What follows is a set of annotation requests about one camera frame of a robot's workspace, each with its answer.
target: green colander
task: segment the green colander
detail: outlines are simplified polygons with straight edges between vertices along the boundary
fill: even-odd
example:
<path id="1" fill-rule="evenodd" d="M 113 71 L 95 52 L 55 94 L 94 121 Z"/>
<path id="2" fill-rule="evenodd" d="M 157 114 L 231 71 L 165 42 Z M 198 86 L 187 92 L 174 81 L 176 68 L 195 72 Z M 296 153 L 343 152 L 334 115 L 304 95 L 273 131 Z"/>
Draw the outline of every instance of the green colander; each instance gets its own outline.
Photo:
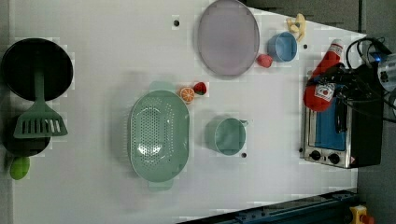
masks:
<path id="1" fill-rule="evenodd" d="M 189 110 L 170 91 L 151 91 L 138 100 L 130 119 L 130 159 L 149 187 L 170 188 L 189 157 Z"/>

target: blue cup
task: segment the blue cup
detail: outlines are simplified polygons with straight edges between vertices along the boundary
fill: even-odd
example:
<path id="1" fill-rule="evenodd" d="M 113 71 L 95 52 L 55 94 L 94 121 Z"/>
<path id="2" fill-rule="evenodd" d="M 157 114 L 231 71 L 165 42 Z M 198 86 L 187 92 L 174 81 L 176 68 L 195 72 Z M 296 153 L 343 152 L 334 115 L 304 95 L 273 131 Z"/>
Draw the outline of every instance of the blue cup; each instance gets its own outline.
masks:
<path id="1" fill-rule="evenodd" d="M 279 63 L 290 62 L 297 54 L 297 41 L 289 32 L 273 36 L 268 41 L 268 54 Z"/>

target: mug handle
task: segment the mug handle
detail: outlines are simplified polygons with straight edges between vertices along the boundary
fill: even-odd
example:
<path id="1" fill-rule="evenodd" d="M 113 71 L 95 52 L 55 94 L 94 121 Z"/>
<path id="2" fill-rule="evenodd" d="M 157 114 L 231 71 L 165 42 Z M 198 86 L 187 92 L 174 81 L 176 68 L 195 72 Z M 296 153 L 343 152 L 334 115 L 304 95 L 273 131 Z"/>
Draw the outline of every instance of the mug handle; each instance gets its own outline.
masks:
<path id="1" fill-rule="evenodd" d="M 245 120 L 245 119 L 240 119 L 239 121 L 242 123 L 242 125 L 243 125 L 244 127 L 247 127 L 247 126 L 248 126 L 248 121 L 247 121 L 247 120 Z"/>

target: green spatula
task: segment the green spatula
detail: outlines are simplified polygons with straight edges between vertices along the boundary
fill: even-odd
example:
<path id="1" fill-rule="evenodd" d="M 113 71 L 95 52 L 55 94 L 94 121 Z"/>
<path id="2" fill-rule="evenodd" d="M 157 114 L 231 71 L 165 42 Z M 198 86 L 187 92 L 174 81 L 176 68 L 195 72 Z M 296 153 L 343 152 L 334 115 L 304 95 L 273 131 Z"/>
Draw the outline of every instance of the green spatula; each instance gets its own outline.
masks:
<path id="1" fill-rule="evenodd" d="M 35 70 L 35 103 L 20 115 L 15 127 L 15 138 L 40 138 L 67 135 L 62 117 L 51 109 L 44 99 L 44 74 Z"/>

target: orange slice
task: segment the orange slice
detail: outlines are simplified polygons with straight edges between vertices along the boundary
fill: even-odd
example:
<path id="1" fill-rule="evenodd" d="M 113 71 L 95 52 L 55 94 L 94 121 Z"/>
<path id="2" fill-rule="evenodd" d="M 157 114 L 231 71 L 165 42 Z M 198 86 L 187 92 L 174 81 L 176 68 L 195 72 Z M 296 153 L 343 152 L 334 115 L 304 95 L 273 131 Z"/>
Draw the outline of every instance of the orange slice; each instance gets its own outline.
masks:
<path id="1" fill-rule="evenodd" d="M 186 87 L 180 90 L 180 97 L 186 102 L 186 105 L 189 105 L 194 99 L 194 90 L 190 87 Z"/>

